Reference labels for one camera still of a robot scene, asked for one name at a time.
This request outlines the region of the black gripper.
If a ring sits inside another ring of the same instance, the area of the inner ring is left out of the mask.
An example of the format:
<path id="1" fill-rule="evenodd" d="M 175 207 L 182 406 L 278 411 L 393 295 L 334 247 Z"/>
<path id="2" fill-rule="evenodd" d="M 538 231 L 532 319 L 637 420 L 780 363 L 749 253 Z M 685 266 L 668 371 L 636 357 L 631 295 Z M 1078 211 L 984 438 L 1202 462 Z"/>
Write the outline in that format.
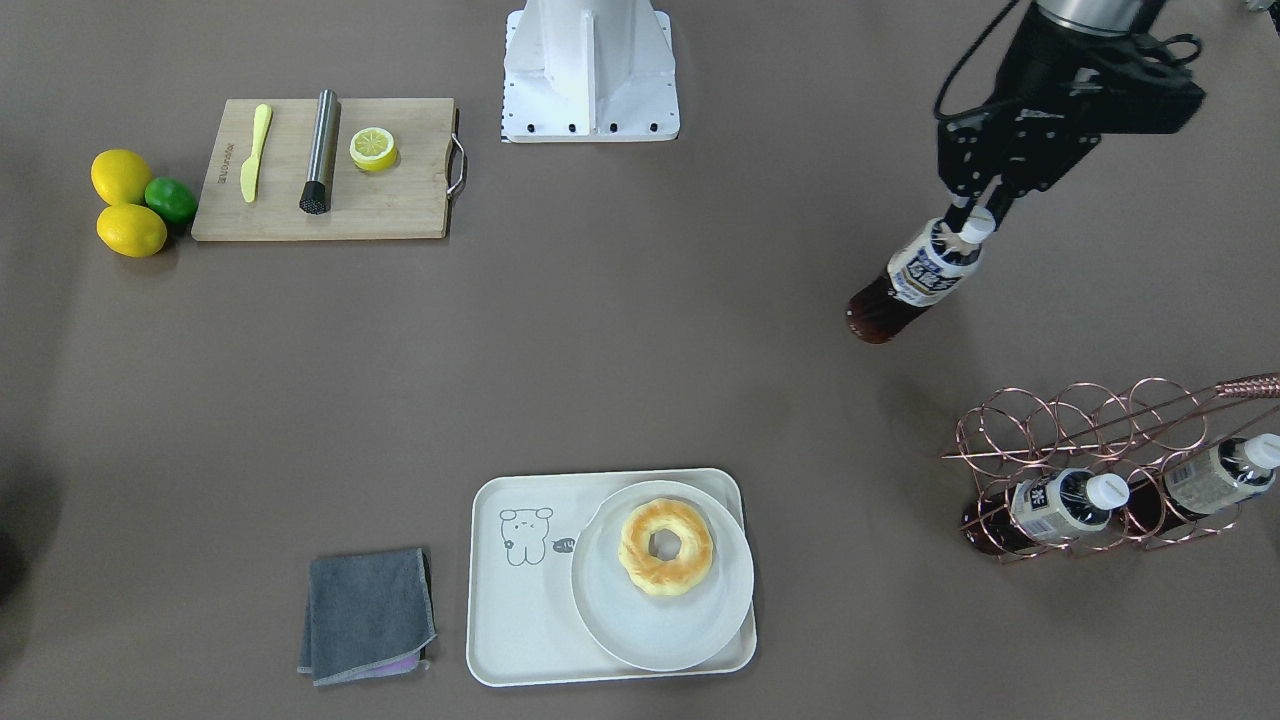
<path id="1" fill-rule="evenodd" d="M 960 69 L 993 29 L 980 32 L 936 97 L 938 174 L 951 193 L 952 233 L 980 201 L 998 231 L 1019 197 L 1055 184 L 1098 137 L 1085 129 L 1084 115 L 1106 88 L 1091 54 L 1111 40 L 1107 20 L 1021 20 L 989 96 L 966 110 L 943 110 Z"/>

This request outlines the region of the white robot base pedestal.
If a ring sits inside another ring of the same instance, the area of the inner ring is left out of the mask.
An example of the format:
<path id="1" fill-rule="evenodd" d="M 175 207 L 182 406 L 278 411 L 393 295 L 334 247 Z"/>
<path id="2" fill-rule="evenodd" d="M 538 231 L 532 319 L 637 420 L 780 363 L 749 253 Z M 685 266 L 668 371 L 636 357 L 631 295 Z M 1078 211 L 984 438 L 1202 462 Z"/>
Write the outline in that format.
<path id="1" fill-rule="evenodd" d="M 527 1 L 506 18 L 507 143 L 678 137 L 671 18 L 649 1 Z"/>

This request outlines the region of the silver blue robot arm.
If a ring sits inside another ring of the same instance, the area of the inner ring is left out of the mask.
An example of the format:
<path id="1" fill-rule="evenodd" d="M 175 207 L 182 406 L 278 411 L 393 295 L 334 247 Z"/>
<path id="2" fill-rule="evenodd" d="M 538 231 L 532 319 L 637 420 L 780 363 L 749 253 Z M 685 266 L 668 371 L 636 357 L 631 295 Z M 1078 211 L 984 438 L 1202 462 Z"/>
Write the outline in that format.
<path id="1" fill-rule="evenodd" d="M 938 174 L 959 231 L 978 210 L 1001 222 L 1044 192 L 1106 135 L 1174 135 L 1204 91 L 1189 58 L 1151 36 L 1161 1 L 1033 1 L 1010 38 L 983 102 L 933 108 Z"/>

